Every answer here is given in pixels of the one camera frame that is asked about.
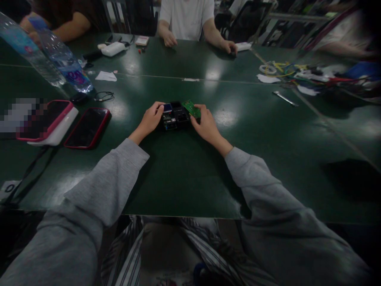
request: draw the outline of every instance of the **person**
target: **person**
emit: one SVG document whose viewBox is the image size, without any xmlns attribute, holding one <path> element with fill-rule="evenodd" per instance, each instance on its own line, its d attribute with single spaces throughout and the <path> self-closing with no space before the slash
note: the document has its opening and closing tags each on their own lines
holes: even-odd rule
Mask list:
<svg viewBox="0 0 381 286">
<path fill-rule="evenodd" d="M 31 39 L 40 45 L 39 36 L 29 22 L 31 16 L 40 16 L 63 42 L 72 41 L 91 28 L 100 30 L 97 13 L 91 0 L 34 0 L 32 12 L 25 16 L 20 26 Z"/>
<path fill-rule="evenodd" d="M 137 129 L 45 214 L 34 238 L 1 278 L 1 286 L 93 284 L 103 230 L 121 215 L 149 159 L 139 144 L 158 125 L 163 104 L 155 102 Z M 293 197 L 264 160 L 223 138 L 205 105 L 195 107 L 200 108 L 201 121 L 191 117 L 194 129 L 224 157 L 252 211 L 251 219 L 242 221 L 242 239 L 252 255 L 235 251 L 196 220 L 178 218 L 177 240 L 188 245 L 184 253 L 183 244 L 175 248 L 173 241 L 150 235 L 152 229 L 144 236 L 144 219 L 131 216 L 104 260 L 103 285 L 137 285 L 145 278 L 141 268 L 152 261 L 156 269 L 195 265 L 194 283 L 186 285 L 366 285 L 371 271 L 348 243 Z M 164 247 L 175 249 L 163 254 L 159 248 Z M 202 272 L 219 278 L 203 279 Z M 168 281 L 168 274 L 158 276 L 163 279 L 151 285 L 177 284 Z"/>
<path fill-rule="evenodd" d="M 329 12 L 341 12 L 329 23 L 317 37 L 306 47 L 307 50 L 318 50 L 337 56 L 374 59 L 378 52 L 367 51 L 373 35 L 365 26 L 362 11 L 355 1 L 338 3 L 334 1 L 324 7 Z"/>
<path fill-rule="evenodd" d="M 158 34 L 166 47 L 177 46 L 177 39 L 198 41 L 202 31 L 213 46 L 237 54 L 235 43 L 225 40 L 215 26 L 213 0 L 162 0 Z"/>
</svg>

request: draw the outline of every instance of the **pink phone case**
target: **pink phone case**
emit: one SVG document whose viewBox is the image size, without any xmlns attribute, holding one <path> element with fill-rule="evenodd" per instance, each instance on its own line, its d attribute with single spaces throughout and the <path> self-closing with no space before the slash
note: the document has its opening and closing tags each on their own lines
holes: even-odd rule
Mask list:
<svg viewBox="0 0 381 286">
<path fill-rule="evenodd" d="M 74 107 L 74 105 L 70 101 L 59 100 L 59 99 L 50 101 L 48 103 L 48 107 L 49 107 L 49 104 L 52 103 L 53 101 L 65 101 L 65 102 L 68 102 L 69 104 L 61 112 L 61 114 L 57 116 L 57 118 L 53 121 L 53 123 L 48 127 L 47 131 L 42 134 L 42 137 L 40 137 L 40 138 L 21 138 L 20 133 L 16 133 L 16 139 L 17 140 L 29 141 L 29 142 L 39 142 L 39 141 L 45 140 L 46 138 L 49 137 L 49 135 L 53 132 L 53 130 L 57 127 L 57 125 L 65 118 L 65 116 L 69 113 L 69 111 Z"/>
</svg>

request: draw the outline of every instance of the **water bottle label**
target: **water bottle label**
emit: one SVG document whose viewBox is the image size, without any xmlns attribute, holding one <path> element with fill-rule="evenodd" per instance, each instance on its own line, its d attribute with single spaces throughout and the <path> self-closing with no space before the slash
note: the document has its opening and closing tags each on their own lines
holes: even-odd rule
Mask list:
<svg viewBox="0 0 381 286">
<path fill-rule="evenodd" d="M 19 54 L 32 54 L 38 51 L 38 46 L 19 29 L 10 28 L 1 32 L 2 38 L 12 46 Z"/>
<path fill-rule="evenodd" d="M 64 75 L 64 77 L 67 79 L 68 82 L 70 82 L 71 84 L 78 84 L 78 85 L 81 85 L 81 84 L 84 84 L 86 81 L 89 81 L 89 78 L 87 77 L 87 75 L 85 74 L 85 72 L 83 70 L 75 70 L 75 71 L 65 71 L 65 72 L 62 72 L 62 74 Z"/>
</svg>

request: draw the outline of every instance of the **wrench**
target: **wrench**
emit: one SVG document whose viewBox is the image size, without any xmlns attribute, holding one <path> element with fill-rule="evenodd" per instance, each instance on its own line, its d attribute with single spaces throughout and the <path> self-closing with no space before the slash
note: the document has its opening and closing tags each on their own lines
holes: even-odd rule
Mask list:
<svg viewBox="0 0 381 286">
<path fill-rule="evenodd" d="M 288 100 L 287 98 L 285 98 L 283 95 L 281 95 L 281 93 L 279 91 L 273 91 L 273 94 L 279 96 L 281 99 L 287 101 L 289 104 L 291 104 L 294 107 L 298 107 L 299 106 L 298 104 L 293 103 L 291 100 Z"/>
</svg>

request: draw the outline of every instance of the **bottle cap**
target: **bottle cap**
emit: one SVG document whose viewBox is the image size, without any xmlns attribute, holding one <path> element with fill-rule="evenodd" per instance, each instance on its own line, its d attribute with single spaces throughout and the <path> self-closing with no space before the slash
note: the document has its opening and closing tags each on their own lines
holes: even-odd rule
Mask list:
<svg viewBox="0 0 381 286">
<path fill-rule="evenodd" d="M 28 20 L 32 24 L 33 28 L 35 28 L 37 31 L 49 29 L 45 21 L 41 17 L 33 16 L 29 17 Z"/>
</svg>

